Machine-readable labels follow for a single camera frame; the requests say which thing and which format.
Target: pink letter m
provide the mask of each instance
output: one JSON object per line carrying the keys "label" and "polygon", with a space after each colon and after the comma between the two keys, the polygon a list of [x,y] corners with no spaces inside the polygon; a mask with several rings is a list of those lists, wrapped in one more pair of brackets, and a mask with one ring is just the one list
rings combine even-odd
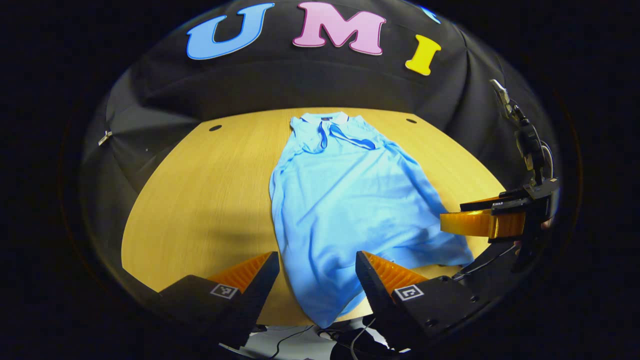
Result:
{"label": "pink letter m", "polygon": [[293,39],[293,44],[301,47],[320,47],[326,40],[320,37],[320,28],[324,30],[336,47],[356,34],[356,40],[349,43],[352,50],[370,55],[381,55],[380,29],[387,20],[382,16],[370,12],[358,12],[349,20],[344,20],[338,10],[327,3],[300,3],[299,8],[305,9],[305,23],[302,34]]}

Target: letter m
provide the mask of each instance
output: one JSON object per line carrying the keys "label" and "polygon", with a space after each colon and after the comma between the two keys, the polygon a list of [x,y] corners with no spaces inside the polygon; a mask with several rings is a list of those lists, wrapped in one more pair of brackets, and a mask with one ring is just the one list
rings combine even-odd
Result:
{"label": "letter m", "polygon": [[370,55],[381,55],[380,29],[387,20],[370,12],[358,12],[349,20],[344,20],[338,10],[327,3],[300,3],[305,9],[305,23],[302,34],[293,39],[293,44],[301,47],[321,47],[326,40],[320,37],[324,27],[334,46],[340,47],[356,33],[356,40],[349,43],[352,50]]}

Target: wooden table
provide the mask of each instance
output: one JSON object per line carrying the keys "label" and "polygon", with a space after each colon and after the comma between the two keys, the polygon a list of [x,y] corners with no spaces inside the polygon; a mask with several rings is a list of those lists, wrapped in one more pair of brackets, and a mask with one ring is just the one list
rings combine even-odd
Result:
{"label": "wooden table", "polygon": [[[448,211],[496,196],[498,180],[462,146],[419,117],[356,108],[261,111],[203,122],[167,155],[136,200],[122,240],[122,266],[161,291],[188,274],[208,277],[278,244],[271,219],[269,177],[289,138],[291,117],[344,111],[361,115],[416,159]],[[215,131],[210,128],[222,125]],[[486,238],[467,236],[474,256]],[[266,325],[310,325],[280,274],[258,319]],[[427,278],[453,275],[454,266],[414,269]],[[363,301],[338,321],[371,314]]]}

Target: blue letter u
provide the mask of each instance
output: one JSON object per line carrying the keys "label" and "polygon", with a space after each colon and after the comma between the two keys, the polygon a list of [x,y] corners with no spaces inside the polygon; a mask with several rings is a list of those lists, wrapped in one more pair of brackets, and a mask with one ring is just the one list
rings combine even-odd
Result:
{"label": "blue letter u", "polygon": [[274,3],[258,4],[238,11],[238,15],[244,15],[242,30],[238,36],[231,40],[223,42],[215,42],[213,40],[213,36],[216,34],[216,27],[222,20],[227,18],[226,15],[205,21],[189,30],[187,33],[189,35],[187,56],[194,60],[213,59],[233,53],[249,45],[260,36],[264,12],[274,5]]}

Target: black background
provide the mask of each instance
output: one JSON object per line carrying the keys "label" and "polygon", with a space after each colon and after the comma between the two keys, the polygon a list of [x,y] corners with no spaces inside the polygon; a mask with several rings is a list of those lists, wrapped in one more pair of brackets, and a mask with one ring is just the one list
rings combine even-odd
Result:
{"label": "black background", "polygon": [[[73,114],[91,113],[113,80],[157,39],[218,3],[40,2],[4,13],[10,114],[3,131],[9,145],[3,151],[9,207],[3,264],[9,291],[2,349],[10,355],[3,358],[200,357],[187,337],[162,328],[117,288],[93,280],[65,230],[57,169],[61,140],[78,131],[67,127]],[[542,90],[553,85],[562,98],[556,109],[570,114],[584,161],[576,236],[556,281],[501,314],[478,337],[483,343],[467,345],[480,358],[637,357],[637,346],[627,340],[638,319],[626,292],[637,279],[637,232],[627,210],[635,181],[626,170],[635,161],[637,40],[630,29],[636,10],[577,1],[425,6],[496,49],[549,106],[556,98]]]}

